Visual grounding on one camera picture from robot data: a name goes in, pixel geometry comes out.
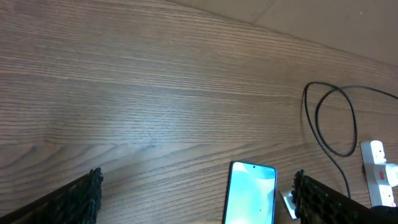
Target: power strip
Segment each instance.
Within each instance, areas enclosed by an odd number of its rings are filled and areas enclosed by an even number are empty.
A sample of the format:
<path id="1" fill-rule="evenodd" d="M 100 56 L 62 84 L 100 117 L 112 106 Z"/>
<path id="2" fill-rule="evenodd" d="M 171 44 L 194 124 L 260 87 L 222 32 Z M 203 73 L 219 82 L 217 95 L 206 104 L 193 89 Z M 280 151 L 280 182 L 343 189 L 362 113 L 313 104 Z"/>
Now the power strip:
<path id="1" fill-rule="evenodd" d="M 379 185 L 375 178 L 375 175 L 378 174 L 374 172 L 374 165 L 387 162 L 383 143 L 380 141 L 363 141 L 361 142 L 361 150 L 372 207 L 377 205 L 395 207 L 392 187 Z"/>

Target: white adapter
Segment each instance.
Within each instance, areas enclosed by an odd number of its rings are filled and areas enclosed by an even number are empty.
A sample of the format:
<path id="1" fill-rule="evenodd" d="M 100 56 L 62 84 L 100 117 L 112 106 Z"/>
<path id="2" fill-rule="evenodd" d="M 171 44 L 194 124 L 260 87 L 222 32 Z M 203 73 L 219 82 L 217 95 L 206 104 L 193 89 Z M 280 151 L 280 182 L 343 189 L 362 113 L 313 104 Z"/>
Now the white adapter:
<path id="1" fill-rule="evenodd" d="M 380 141 L 363 141 L 361 150 L 372 207 L 395 207 L 392 187 L 398 184 L 398 166 L 386 164 L 386 155 Z"/>

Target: phone screen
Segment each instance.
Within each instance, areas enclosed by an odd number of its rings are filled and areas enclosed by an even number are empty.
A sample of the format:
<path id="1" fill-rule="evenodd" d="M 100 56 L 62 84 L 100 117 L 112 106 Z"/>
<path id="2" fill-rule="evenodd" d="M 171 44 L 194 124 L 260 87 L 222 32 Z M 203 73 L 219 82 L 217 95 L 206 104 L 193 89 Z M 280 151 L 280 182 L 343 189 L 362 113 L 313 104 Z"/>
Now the phone screen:
<path id="1" fill-rule="evenodd" d="M 276 170 L 233 162 L 230 172 L 224 224 L 272 224 Z"/>

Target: table surface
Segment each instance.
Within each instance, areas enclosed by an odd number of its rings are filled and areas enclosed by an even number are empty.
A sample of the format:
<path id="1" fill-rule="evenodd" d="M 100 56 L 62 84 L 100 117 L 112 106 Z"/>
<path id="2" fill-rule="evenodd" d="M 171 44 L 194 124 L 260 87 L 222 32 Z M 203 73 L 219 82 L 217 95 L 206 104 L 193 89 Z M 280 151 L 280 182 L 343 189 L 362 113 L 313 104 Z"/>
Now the table surface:
<path id="1" fill-rule="evenodd" d="M 304 169 L 346 194 L 303 113 L 305 84 L 398 94 L 398 67 L 162 0 L 10 0 L 0 17 L 0 215 L 95 167 L 98 223 L 221 223 L 235 160 L 276 167 L 280 190 Z M 328 90 L 311 87 L 311 113 Z M 396 100 L 347 92 L 359 140 L 398 163 Z M 320 119 L 348 151 L 345 99 Z M 369 207 L 359 147 L 336 160 Z M 276 223 L 289 221 L 278 196 Z"/>

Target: black cable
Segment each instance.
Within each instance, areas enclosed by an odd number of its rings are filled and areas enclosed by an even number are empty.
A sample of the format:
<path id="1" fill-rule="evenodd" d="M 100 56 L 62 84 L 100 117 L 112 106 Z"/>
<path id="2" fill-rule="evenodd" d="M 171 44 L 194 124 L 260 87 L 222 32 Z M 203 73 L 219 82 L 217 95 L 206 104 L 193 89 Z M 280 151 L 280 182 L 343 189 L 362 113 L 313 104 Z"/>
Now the black cable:
<path id="1" fill-rule="evenodd" d="M 316 134 L 316 132 L 315 132 L 315 129 L 314 129 L 314 127 L 313 127 L 313 124 L 312 124 L 312 121 L 311 121 L 311 118 L 310 118 L 310 113 L 308 112 L 308 105 L 307 105 L 307 92 L 308 92 L 308 88 L 309 88 L 311 85 L 313 85 L 313 84 L 325 85 L 325 86 L 332 87 L 332 90 L 330 90 L 328 93 L 326 93 L 326 94 L 322 97 L 322 99 L 319 101 L 318 106 L 317 106 L 317 108 L 316 108 L 316 110 L 315 110 L 315 127 L 317 128 L 317 133 L 318 133 L 319 137 L 317 136 L 317 134 Z M 368 86 L 362 86 L 362 85 L 350 85 L 350 86 L 338 87 L 338 86 L 335 86 L 335 85 L 332 85 L 332 84 L 326 83 L 326 82 L 310 82 L 310 83 L 308 83 L 308 84 L 305 86 L 305 88 L 304 88 L 304 107 L 305 107 L 305 113 L 307 114 L 308 123 L 309 123 L 309 125 L 310 125 L 310 127 L 311 127 L 312 133 L 313 133 L 315 139 L 317 140 L 318 144 L 321 146 L 323 152 L 325 152 L 325 154 L 329 157 L 329 159 L 335 164 L 335 166 L 337 167 L 337 169 L 341 172 L 341 174 L 342 174 L 342 176 L 343 176 L 343 178 L 344 178 L 346 187 L 347 187 L 348 197 L 351 198 L 351 192 L 349 191 L 348 181 L 347 181 L 347 178 L 346 178 L 346 176 L 345 176 L 343 170 L 342 170 L 341 167 L 338 165 L 338 163 L 334 160 L 334 158 L 329 154 L 329 152 L 326 150 L 326 148 L 328 148 L 333 154 L 335 154 L 335 155 L 337 155 L 337 156 L 340 156 L 340 157 L 348 157 L 348 156 L 350 156 L 350 155 L 352 155 L 352 154 L 354 153 L 355 148 L 356 148 L 356 145 L 357 145 L 357 143 L 358 143 L 358 127 L 357 127 L 357 124 L 356 124 L 356 116 L 355 116 L 354 106 L 353 106 L 353 103 L 351 102 L 350 98 L 348 97 L 347 93 L 345 93 L 345 92 L 343 91 L 344 89 L 347 89 L 347 88 L 364 88 L 364 89 L 367 89 L 367 90 L 372 90 L 372 91 L 376 91 L 376 92 L 378 92 L 378 93 L 382 93 L 382 94 L 387 95 L 387 96 L 391 96 L 391 97 L 393 97 L 393 98 L 395 98 L 395 99 L 397 99 L 397 100 L 398 100 L 398 96 L 395 96 L 395 95 L 393 95 L 393 94 L 387 93 L 387 92 L 382 91 L 382 90 L 378 90 L 378 89 L 375 89 L 375 88 L 371 88 L 371 87 L 368 87 Z M 335 92 L 335 91 L 339 91 L 339 92 L 340 92 L 341 94 L 343 94 L 343 96 L 347 99 L 348 104 L 349 104 L 349 107 L 351 108 L 351 113 L 352 113 L 352 115 L 353 115 L 353 121 L 354 121 L 354 141 L 353 141 L 353 147 L 351 148 L 351 150 L 350 150 L 347 154 L 341 154 L 341 153 L 339 153 L 339 152 L 336 152 L 336 151 L 328 144 L 328 142 L 326 141 L 325 137 L 323 136 L 323 134 L 322 134 L 322 132 L 321 132 L 320 123 L 319 123 L 319 110 L 320 110 L 320 108 L 321 108 L 321 105 L 322 105 L 322 103 L 324 102 L 324 100 L 325 100 L 331 93 L 333 93 L 333 92 Z"/>

